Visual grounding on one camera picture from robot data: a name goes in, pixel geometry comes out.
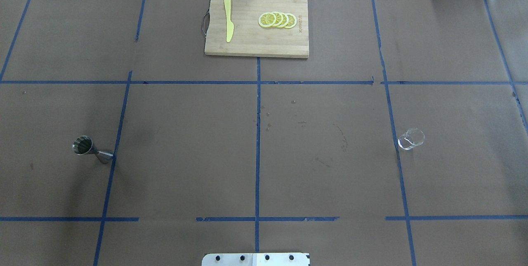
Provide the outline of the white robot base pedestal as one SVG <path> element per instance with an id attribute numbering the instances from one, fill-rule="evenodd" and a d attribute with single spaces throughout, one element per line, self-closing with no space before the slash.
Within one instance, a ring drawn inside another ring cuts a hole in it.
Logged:
<path id="1" fill-rule="evenodd" d="M 308 253 L 211 253 L 203 257 L 202 266 L 309 266 Z"/>

